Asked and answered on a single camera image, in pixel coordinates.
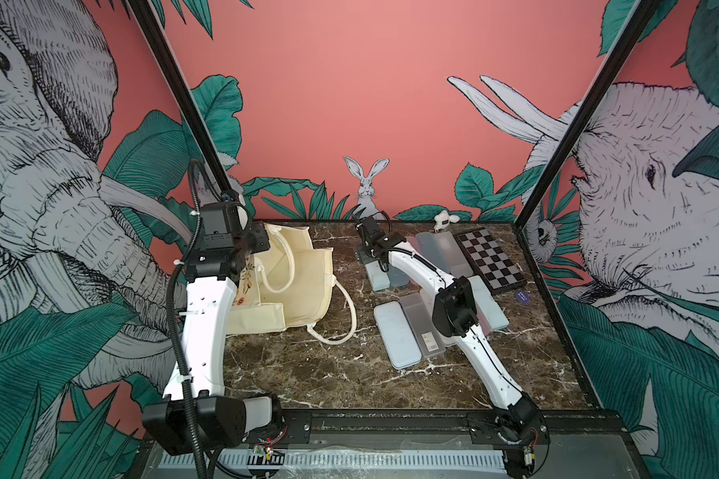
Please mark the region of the cream floral canvas tote bag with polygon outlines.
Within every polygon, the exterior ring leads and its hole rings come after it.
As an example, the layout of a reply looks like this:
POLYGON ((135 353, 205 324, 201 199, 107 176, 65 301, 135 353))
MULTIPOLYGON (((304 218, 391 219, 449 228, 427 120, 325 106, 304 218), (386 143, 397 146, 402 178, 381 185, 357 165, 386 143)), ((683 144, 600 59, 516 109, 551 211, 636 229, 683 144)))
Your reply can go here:
POLYGON ((265 224, 264 228, 270 248, 247 259, 227 315, 225 333, 261 335, 305 327, 309 335, 327 345, 341 345, 353 338, 358 326, 357 310, 335 276, 334 250, 315 247, 307 227, 265 224), (328 339, 315 326, 326 316, 334 289, 345 296, 351 327, 343 337, 328 339))

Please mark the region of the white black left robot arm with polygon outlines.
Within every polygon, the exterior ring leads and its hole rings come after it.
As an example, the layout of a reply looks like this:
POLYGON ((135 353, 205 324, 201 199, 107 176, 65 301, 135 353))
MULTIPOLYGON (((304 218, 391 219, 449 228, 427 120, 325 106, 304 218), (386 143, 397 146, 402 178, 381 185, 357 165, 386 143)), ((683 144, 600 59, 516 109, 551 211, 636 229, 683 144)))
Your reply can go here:
POLYGON ((270 248, 261 224, 229 235, 206 235, 182 265, 187 309, 176 365, 163 399, 145 407, 142 422, 166 453, 177 456, 240 445, 252 432, 282 422, 279 400, 264 394, 225 395, 224 354, 240 275, 252 253, 270 248))

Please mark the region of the translucent purple pink case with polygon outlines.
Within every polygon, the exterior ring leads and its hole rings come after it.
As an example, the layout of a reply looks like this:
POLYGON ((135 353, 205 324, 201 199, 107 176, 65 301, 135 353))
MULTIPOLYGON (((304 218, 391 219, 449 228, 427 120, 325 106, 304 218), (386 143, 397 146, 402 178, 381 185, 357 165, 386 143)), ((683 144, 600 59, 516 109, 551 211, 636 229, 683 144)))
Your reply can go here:
POLYGON ((397 301, 377 305, 373 317, 393 367, 402 370, 421 362, 423 355, 397 301))

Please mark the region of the pale mint case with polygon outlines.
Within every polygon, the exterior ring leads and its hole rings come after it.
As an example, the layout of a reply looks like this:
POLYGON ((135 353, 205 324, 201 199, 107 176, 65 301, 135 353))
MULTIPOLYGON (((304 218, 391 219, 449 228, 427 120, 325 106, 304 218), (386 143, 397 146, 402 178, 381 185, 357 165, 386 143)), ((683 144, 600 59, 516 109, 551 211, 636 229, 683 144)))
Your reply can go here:
POLYGON ((509 325, 509 321, 483 280, 475 275, 469 278, 469 283, 471 284, 475 305, 477 306, 477 319, 479 320, 483 333, 489 336, 494 331, 506 329, 509 325))

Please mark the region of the grey case with label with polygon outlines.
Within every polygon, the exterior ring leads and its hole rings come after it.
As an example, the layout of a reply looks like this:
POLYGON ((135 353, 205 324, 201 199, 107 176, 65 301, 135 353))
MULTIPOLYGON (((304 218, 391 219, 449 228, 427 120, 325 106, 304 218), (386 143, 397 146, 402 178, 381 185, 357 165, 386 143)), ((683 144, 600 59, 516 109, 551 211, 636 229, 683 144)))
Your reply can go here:
POLYGON ((399 299, 409 328, 415 337, 423 358, 432 358, 445 352, 445 345, 431 320, 423 298, 419 293, 405 295, 399 299))

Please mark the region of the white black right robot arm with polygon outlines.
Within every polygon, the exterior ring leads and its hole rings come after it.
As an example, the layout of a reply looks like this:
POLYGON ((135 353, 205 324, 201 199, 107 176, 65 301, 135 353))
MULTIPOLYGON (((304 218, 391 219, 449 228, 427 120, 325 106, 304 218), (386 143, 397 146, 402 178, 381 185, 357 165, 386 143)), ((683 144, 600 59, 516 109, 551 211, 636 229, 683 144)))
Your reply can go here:
POLYGON ((469 280, 439 269, 404 236, 385 231, 372 217, 357 220, 355 228, 367 255, 383 267, 400 269, 429 295, 431 323, 441 336, 455 342, 485 386, 501 439, 508 444, 537 439, 541 421, 539 408, 491 348, 477 318, 477 304, 469 280))

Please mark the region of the translucent white pencil case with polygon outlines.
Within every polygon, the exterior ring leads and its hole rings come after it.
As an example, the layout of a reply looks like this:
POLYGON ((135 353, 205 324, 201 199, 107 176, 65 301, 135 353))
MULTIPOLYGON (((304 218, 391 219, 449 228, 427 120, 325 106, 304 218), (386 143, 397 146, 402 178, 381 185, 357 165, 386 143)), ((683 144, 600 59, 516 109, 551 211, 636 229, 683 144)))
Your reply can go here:
POLYGON ((454 277, 473 277, 475 272, 461 251, 459 244, 451 232, 434 234, 437 247, 445 258, 447 271, 454 277))

